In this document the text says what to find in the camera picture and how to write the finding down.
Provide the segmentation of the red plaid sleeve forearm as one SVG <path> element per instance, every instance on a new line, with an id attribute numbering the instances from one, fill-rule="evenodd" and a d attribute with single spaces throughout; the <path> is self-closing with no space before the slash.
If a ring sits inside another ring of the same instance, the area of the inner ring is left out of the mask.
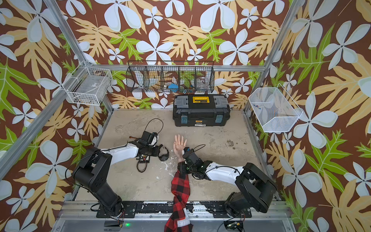
<path id="1" fill-rule="evenodd" d="M 171 182 L 171 192 L 174 195 L 173 213 L 166 222 L 165 232 L 192 232 L 193 225 L 190 222 L 186 209 L 190 196 L 188 174 L 186 163 L 178 163 L 177 172 Z"/>

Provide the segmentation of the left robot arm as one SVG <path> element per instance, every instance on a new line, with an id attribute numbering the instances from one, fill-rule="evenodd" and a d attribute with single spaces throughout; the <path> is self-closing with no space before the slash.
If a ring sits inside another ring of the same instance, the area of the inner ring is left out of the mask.
<path id="1" fill-rule="evenodd" d="M 135 141 L 116 148 L 93 147 L 86 151 L 72 177 L 98 200 L 100 205 L 98 211 L 101 214 L 109 218 L 118 218 L 124 210 L 121 197 L 107 183 L 110 166 L 127 159 L 159 157 L 161 148 L 163 145 L 143 146 Z"/>

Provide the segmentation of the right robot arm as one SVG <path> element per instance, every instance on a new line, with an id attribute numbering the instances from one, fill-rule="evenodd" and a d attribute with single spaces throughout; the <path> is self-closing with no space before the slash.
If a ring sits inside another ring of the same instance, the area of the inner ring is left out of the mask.
<path id="1" fill-rule="evenodd" d="M 186 147 L 182 152 L 186 171 L 197 180 L 221 181 L 235 185 L 239 192 L 232 192 L 221 205 L 222 209 L 213 209 L 214 214 L 231 217 L 244 214 L 250 218 L 251 208 L 267 213 L 277 192 L 275 182 L 255 164 L 233 167 L 216 162 L 202 161 L 194 149 Z"/>

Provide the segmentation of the pale mannequin hand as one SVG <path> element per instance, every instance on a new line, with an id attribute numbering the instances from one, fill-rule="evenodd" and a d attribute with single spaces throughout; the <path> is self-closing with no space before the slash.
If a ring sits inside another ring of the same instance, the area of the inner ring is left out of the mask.
<path id="1" fill-rule="evenodd" d="M 184 139 L 184 137 L 180 136 L 179 134 L 175 135 L 174 138 L 175 138 L 175 142 L 173 144 L 174 154 L 179 163 L 184 162 L 183 151 L 184 151 L 184 148 L 186 147 L 187 140 Z"/>

